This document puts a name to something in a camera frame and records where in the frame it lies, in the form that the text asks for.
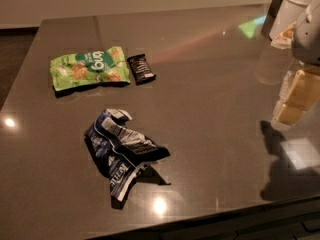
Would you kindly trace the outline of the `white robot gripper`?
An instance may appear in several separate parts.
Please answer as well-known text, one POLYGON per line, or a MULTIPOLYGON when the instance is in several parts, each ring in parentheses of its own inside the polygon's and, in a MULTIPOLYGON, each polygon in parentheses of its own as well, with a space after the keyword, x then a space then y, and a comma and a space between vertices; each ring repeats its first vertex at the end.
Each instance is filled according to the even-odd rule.
MULTIPOLYGON (((320 0, 312 0, 297 18, 292 53, 304 64, 320 64, 320 0)), ((286 73, 273 111, 273 126, 294 126, 320 100, 320 67, 311 65, 286 73)))

